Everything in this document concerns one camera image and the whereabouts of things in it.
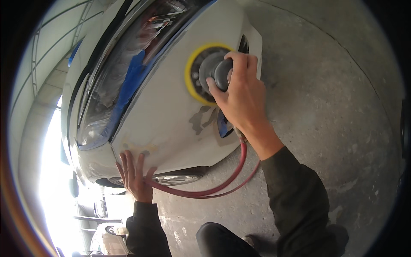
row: sander handle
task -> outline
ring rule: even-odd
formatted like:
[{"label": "sander handle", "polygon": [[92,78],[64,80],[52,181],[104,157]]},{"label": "sander handle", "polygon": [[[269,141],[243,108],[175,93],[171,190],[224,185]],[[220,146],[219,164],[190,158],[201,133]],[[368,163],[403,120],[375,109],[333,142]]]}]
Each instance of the sander handle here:
[{"label": "sander handle", "polygon": [[227,58],[224,61],[221,61],[214,70],[215,84],[223,92],[226,92],[229,88],[228,75],[232,68],[233,59]]}]

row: headlight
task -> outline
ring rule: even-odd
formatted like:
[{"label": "headlight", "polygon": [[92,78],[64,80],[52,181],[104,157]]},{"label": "headlight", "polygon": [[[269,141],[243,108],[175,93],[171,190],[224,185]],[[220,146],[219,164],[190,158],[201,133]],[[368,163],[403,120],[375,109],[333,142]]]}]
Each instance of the headlight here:
[{"label": "headlight", "polygon": [[95,67],[83,95],[77,131],[81,150],[110,139],[161,49],[206,3],[158,0],[120,28],[124,32],[106,48],[107,57]]}]

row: white car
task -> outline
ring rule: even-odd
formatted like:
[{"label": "white car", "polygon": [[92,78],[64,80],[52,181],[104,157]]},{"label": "white car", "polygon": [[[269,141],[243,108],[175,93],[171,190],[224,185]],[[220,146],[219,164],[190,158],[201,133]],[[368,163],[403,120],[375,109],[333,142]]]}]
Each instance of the white car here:
[{"label": "white car", "polygon": [[126,255],[125,239],[128,231],[121,223],[101,223],[94,233],[90,250],[93,254]]},{"label": "white car", "polygon": [[122,3],[74,53],[61,107],[65,152],[82,182],[122,188],[115,162],[129,149],[145,154],[145,171],[158,167],[159,183],[190,183],[239,141],[216,105],[190,95],[187,63],[224,46],[256,55],[259,78],[261,35],[235,0],[141,0],[118,21]]}]

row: person's left hand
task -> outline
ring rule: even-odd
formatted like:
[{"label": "person's left hand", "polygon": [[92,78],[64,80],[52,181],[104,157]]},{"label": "person's left hand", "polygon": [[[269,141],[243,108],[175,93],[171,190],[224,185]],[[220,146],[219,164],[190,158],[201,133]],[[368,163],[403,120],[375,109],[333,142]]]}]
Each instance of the person's left hand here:
[{"label": "person's left hand", "polygon": [[[115,165],[120,172],[125,189],[134,196],[136,201],[152,203],[153,188],[144,183],[143,179],[144,154],[139,155],[136,168],[134,168],[134,157],[129,150],[120,153],[120,158],[122,167],[118,162],[115,162]],[[157,167],[152,167],[148,172],[156,169]]]}]

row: concrete floor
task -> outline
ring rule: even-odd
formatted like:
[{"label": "concrete floor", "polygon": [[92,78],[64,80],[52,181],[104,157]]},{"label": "concrete floor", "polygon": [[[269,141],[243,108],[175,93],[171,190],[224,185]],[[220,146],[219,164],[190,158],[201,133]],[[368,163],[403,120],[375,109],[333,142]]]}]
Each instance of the concrete floor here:
[{"label": "concrete floor", "polygon": [[[356,1],[335,1],[334,7],[323,5],[324,0],[309,6],[306,1],[269,2],[240,1],[263,37],[261,80],[267,87],[268,118],[296,158],[322,179],[330,223],[345,226],[350,236],[345,256],[362,256],[391,211],[400,175],[398,106],[391,104],[401,98],[395,60],[382,32]],[[384,83],[397,91],[387,93]],[[237,149],[201,180],[176,188],[197,191],[221,183],[239,155]],[[243,181],[256,162],[249,147],[234,183]],[[106,200],[111,218],[125,220],[132,214],[129,194]],[[279,237],[261,170],[225,197],[195,200],[155,190],[154,202],[176,257],[200,256],[195,233],[205,222],[221,223],[240,237],[256,234],[269,242]],[[274,256],[270,251],[262,256]]]}]

